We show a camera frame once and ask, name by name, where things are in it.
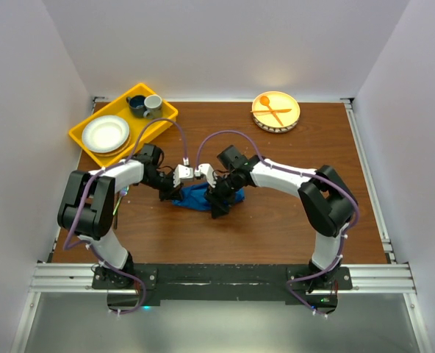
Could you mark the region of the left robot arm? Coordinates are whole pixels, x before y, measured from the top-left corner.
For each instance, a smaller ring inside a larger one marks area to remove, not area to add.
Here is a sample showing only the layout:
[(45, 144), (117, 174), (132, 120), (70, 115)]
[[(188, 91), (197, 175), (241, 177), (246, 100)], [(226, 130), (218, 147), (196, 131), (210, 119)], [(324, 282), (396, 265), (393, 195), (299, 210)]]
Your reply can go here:
[(144, 184), (158, 190), (161, 201), (181, 201), (176, 170), (161, 170), (164, 156), (160, 147), (147, 143), (129, 160), (97, 171), (73, 171), (68, 178), (57, 215), (60, 227), (68, 231), (63, 248), (86, 245), (99, 260), (100, 277), (117, 288), (138, 288), (139, 283), (134, 280), (132, 256), (112, 227), (115, 195), (131, 185)]

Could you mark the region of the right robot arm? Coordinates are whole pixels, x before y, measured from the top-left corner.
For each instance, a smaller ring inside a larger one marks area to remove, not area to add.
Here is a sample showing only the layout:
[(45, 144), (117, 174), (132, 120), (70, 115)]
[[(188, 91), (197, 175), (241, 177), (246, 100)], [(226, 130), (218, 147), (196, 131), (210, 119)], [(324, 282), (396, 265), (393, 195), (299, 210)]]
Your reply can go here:
[(195, 175), (204, 176), (208, 182), (205, 199), (211, 204), (212, 217), (227, 215), (237, 191), (248, 186), (297, 197), (316, 238), (309, 272), (290, 278), (288, 285), (311, 282), (325, 289), (332, 284), (342, 262), (347, 232), (359, 220), (358, 202), (335, 169), (329, 165), (296, 168), (263, 157), (260, 152), (248, 158), (233, 145), (217, 158), (227, 175), (216, 176), (209, 163), (195, 169)]

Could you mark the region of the blue cloth napkin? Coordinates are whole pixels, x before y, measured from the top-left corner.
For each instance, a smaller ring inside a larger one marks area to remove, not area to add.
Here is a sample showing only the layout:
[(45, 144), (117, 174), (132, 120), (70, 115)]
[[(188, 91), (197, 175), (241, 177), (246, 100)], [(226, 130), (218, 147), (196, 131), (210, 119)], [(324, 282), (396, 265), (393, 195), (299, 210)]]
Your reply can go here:
[(229, 207), (229, 202), (226, 199), (218, 199), (216, 202), (208, 200), (207, 196), (215, 192), (212, 191), (212, 187), (207, 182), (184, 187), (181, 191), (183, 198), (182, 200), (173, 200), (174, 206), (197, 211), (217, 210), (218, 206), (223, 206), (224, 209)]

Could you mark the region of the iridescent metal fork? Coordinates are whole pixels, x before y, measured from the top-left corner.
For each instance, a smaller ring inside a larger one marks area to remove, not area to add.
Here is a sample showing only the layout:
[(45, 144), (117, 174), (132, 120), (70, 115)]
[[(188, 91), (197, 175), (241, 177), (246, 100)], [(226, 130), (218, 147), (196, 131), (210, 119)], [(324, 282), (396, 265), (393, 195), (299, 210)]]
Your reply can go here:
[(118, 218), (118, 211), (119, 211), (121, 202), (123, 201), (123, 198), (128, 195), (128, 193), (129, 193), (129, 186), (122, 188), (118, 192), (117, 201), (116, 201), (115, 207), (113, 209), (113, 217), (115, 220)]

